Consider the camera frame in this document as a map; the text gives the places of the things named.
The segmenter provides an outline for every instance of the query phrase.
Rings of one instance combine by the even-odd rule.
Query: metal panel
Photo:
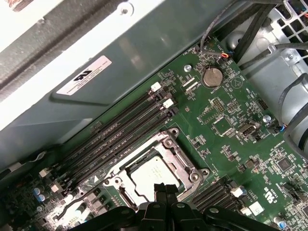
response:
[[[153,3],[130,2],[134,14],[146,12],[149,10],[147,5]],[[41,147],[62,143],[74,135],[196,41],[228,2],[166,0],[105,49],[102,46],[112,39],[110,35],[115,36],[114,27],[121,24],[113,24],[113,28],[104,24],[111,20],[111,15],[97,25],[0,104],[3,111],[10,106],[14,108],[0,116],[2,126],[16,118],[0,132],[0,169]],[[127,17],[117,20],[127,26],[132,23]],[[56,94],[60,87],[101,55],[113,63],[99,76],[70,97]],[[90,57],[94,58],[84,64]],[[72,74],[81,64],[84,65]],[[29,95],[34,91],[35,97]]]

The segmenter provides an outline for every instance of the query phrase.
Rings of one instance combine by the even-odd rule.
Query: integrated circuit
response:
[[[286,157],[279,161],[277,164],[283,172],[292,166],[290,161]]]
[[[228,120],[225,117],[222,117],[221,119],[215,121],[213,123],[213,128],[217,131],[217,133],[220,136],[224,136],[230,130],[232,130],[230,123],[228,122]]]

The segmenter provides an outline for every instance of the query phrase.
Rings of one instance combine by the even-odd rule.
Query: screw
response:
[[[173,145],[173,141],[172,141],[172,140],[166,140],[166,141],[165,141],[165,146],[166,146],[167,148],[170,148],[172,145]]]
[[[184,207],[185,207],[185,204],[183,204],[183,203],[177,203],[177,207],[178,207],[178,208],[184,208]]]
[[[292,54],[288,54],[288,59],[293,59],[294,56]]]
[[[203,175],[207,176],[209,174],[208,170],[204,170],[203,172]]]
[[[219,213],[218,209],[216,208],[210,208],[211,213]]]
[[[117,7],[119,15],[132,16],[134,13],[134,7],[129,2],[120,3]]]
[[[193,67],[192,67],[191,65],[185,65],[185,66],[184,66],[184,71],[185,71],[185,72],[190,72],[190,71],[192,70],[192,68],[193,68]]]
[[[192,181],[197,181],[199,179],[199,175],[197,173],[192,173],[191,179]]]
[[[271,117],[269,115],[264,115],[262,120],[264,123],[269,123],[271,121]]]

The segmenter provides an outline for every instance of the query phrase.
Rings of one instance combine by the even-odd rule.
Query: wire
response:
[[[216,52],[216,51],[203,50],[203,53],[209,54],[209,55],[214,55],[214,56],[221,56],[221,57],[227,58],[227,59],[230,57],[227,53],[224,53],[224,52]]]
[[[292,148],[292,150],[301,156],[303,159],[308,161],[308,154],[304,153],[297,145],[296,143],[291,139],[290,134],[292,131],[299,125],[308,115],[308,103],[305,104],[293,117],[291,122],[289,123],[288,127],[285,129],[285,132],[283,134],[283,138],[285,142]]]
[[[203,52],[204,49],[204,42],[207,38],[207,36],[209,35],[209,33],[211,32],[211,30],[213,29],[213,27],[215,26],[215,24],[218,22],[218,20],[222,17],[222,15],[231,7],[233,6],[235,3],[237,3],[238,0],[233,0],[232,2],[230,2],[225,8],[223,8],[223,10],[214,18],[214,20],[211,22],[211,24],[208,26],[208,28],[206,29],[205,33],[203,34],[202,38],[201,38],[201,43],[200,43],[200,49],[201,52]]]
[[[283,49],[296,49],[296,50],[308,50],[308,42],[304,43],[283,43],[283,44],[277,44],[275,45],[277,50],[283,50]],[[255,63],[259,62],[260,60],[264,59],[268,55],[270,55],[270,51],[267,49],[257,55],[252,60],[240,65],[240,69],[245,70],[246,68],[254,65]]]
[[[82,201],[86,196],[90,195],[92,192],[94,192],[101,184],[103,184],[104,182],[106,182],[107,180],[111,179],[111,177],[107,177],[105,178],[101,183],[97,184],[96,186],[94,186],[90,191],[88,191],[86,194],[84,194],[82,197],[72,201],[71,203],[69,203],[67,206],[65,206],[63,212],[58,215],[56,217],[57,220],[60,220],[67,212],[67,210],[73,205],[75,204],[76,202],[78,201]]]
[[[243,55],[246,53],[253,40],[255,39],[258,31],[260,30],[262,24],[267,18],[268,14],[274,7],[275,5],[270,4],[262,6],[259,9],[247,31],[245,32],[244,36],[241,38],[239,44],[234,50],[235,55],[233,56],[233,59],[236,63],[238,63],[243,57]]]
[[[250,7],[245,9],[242,13],[228,21],[223,27],[215,31],[215,36],[219,41],[222,41],[232,31],[234,31],[239,25],[243,24],[250,17],[255,15],[261,8],[261,4],[252,4]]]
[[[287,88],[285,88],[283,90],[283,92],[281,93],[281,95],[279,97],[279,100],[278,100],[278,116],[277,116],[277,120],[278,120],[279,126],[283,126],[283,122],[282,122],[282,106],[283,106],[285,97],[287,96],[287,94],[289,93],[289,91],[293,87],[295,87],[298,84],[300,84],[304,79],[308,80],[308,74],[307,73],[303,73],[293,83],[291,83]]]

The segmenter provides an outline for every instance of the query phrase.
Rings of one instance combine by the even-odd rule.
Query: chip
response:
[[[291,167],[291,163],[287,158],[282,159],[281,161],[279,161],[278,166],[280,167],[280,169],[282,171],[287,170],[289,167]]]
[[[253,160],[248,160],[246,163],[245,163],[246,167],[247,168],[253,168],[255,166],[255,163]]]
[[[305,208],[303,208],[303,212],[304,212],[305,215],[308,217],[308,206],[306,206]]]
[[[213,127],[220,136],[225,135],[228,131],[232,129],[231,125],[225,117],[213,123]]]

